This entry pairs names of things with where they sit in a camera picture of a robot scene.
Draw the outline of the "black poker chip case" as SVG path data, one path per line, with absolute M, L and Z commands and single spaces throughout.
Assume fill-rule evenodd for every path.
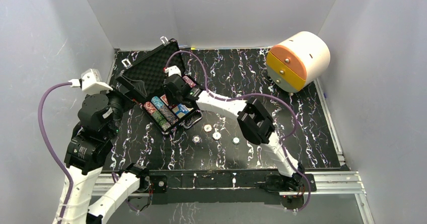
M 164 80 L 167 77 L 164 73 L 164 68 L 175 65 L 180 68 L 182 77 L 189 76 L 186 74 L 187 69 L 184 65 L 184 60 L 181 55 L 177 40 L 167 40 L 165 37 L 163 37 L 162 44 L 146 53 L 142 58 L 134 59 L 132 57 L 128 57 L 124 58 L 121 63 L 123 64 L 124 68 L 117 76 L 123 74 L 124 76 L 133 80 L 142 80 L 144 81 L 146 86 L 147 97 L 145 99 L 132 100 L 140 104 L 143 110 L 148 113 L 144 109 L 143 104 L 145 102 L 151 102 L 151 98 L 157 96 L 172 111 L 172 107 L 174 107 L 175 105 L 168 104 L 163 88 Z M 189 77 L 195 83 L 197 83 L 197 85 L 200 85 L 197 81 L 194 80 L 194 78 L 192 78 L 191 76 Z M 174 125 L 171 125 L 171 127 L 166 131 L 163 131 L 155 121 L 154 123 L 160 129 L 162 134 L 169 134 L 171 131 L 175 131 L 178 127 L 190 129 L 201 119 L 201 111 L 193 108 L 193 110 L 188 115 L 181 119 L 178 118 L 178 122 Z

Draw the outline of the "grey white poker chip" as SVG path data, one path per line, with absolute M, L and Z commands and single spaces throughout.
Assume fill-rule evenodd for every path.
M 219 132 L 214 132 L 214 133 L 212 134 L 212 138 L 213 138 L 214 140 L 220 140 L 220 139 L 221 139 L 221 137 L 222 137 L 222 135 L 221 135 Z

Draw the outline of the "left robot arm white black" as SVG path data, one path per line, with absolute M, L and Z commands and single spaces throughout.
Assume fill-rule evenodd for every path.
M 66 150 L 64 188 L 53 222 L 107 223 L 130 194 L 152 189 L 148 169 L 130 164 L 119 172 L 105 194 L 90 203 L 123 114 L 130 110 L 133 101 L 103 82 L 93 69 L 69 83 L 81 88 L 86 96 Z

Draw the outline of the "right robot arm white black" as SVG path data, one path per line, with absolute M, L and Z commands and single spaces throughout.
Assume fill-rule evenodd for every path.
M 279 172 L 278 177 L 266 181 L 265 190 L 299 191 L 303 187 L 303 166 L 281 143 L 272 116 L 255 94 L 251 94 L 249 100 L 226 98 L 200 85 L 192 87 L 176 73 L 166 77 L 163 88 L 170 104 L 183 104 L 236 119 L 244 138 L 253 145 L 261 145 Z

